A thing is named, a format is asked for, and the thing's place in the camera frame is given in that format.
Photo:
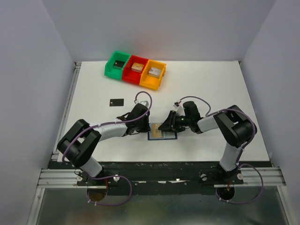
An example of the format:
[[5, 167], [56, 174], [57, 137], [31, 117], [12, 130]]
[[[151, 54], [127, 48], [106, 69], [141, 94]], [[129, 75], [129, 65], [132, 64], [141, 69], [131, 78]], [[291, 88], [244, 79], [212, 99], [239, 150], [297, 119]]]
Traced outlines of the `navy blue card holder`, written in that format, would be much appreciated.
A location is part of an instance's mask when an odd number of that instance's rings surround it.
[[151, 138], [150, 133], [151, 133], [151, 129], [150, 129], [150, 131], [148, 132], [148, 140], [149, 140], [149, 141], [157, 141], [157, 140], [176, 140], [176, 139], [177, 139], [177, 134], [176, 134], [176, 133], [170, 133], [170, 132], [164, 132], [164, 131], [162, 131], [163, 137], [162, 137], [162, 138], [159, 138], [159, 139]]

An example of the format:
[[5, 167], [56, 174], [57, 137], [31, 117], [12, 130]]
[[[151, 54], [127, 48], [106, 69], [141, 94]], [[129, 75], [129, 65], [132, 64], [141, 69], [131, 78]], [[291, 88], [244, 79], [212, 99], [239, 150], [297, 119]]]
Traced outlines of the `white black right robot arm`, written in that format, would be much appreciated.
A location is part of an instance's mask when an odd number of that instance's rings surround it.
[[239, 160], [245, 147], [257, 133], [256, 125], [237, 105], [232, 105], [206, 117], [200, 116], [193, 101], [185, 102], [183, 109], [184, 115], [170, 111], [158, 130], [179, 133], [189, 127], [196, 134], [214, 129], [220, 130], [226, 140], [225, 150], [213, 171], [213, 177], [207, 176], [207, 180], [219, 183], [230, 180], [238, 170]]

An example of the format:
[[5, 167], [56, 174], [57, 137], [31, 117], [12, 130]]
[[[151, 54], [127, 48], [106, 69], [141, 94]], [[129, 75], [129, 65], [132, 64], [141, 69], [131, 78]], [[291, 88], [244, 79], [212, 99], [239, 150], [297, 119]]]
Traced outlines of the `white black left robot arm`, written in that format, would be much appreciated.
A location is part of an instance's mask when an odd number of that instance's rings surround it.
[[62, 160], [67, 159], [75, 168], [96, 178], [102, 172], [101, 164], [92, 157], [97, 144], [110, 138], [132, 135], [134, 132], [147, 133], [150, 130], [149, 114], [149, 108], [138, 103], [131, 112], [112, 122], [92, 125], [80, 119], [61, 138], [57, 149], [63, 154]]

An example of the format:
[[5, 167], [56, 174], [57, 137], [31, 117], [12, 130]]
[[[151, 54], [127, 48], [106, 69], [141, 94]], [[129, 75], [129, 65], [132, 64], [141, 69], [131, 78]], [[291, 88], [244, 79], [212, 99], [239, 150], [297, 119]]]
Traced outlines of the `gold credit card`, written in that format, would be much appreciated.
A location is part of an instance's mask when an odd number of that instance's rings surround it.
[[152, 123], [151, 124], [151, 138], [159, 139], [163, 137], [163, 133], [158, 128], [160, 127], [161, 123]]

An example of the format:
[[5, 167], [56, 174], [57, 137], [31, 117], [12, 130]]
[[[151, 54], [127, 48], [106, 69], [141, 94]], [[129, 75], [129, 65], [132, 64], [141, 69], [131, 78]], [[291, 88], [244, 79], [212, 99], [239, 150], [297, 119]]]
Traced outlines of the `black credit card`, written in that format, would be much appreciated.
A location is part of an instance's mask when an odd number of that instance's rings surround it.
[[124, 99], [123, 98], [110, 99], [109, 106], [110, 107], [124, 106]]

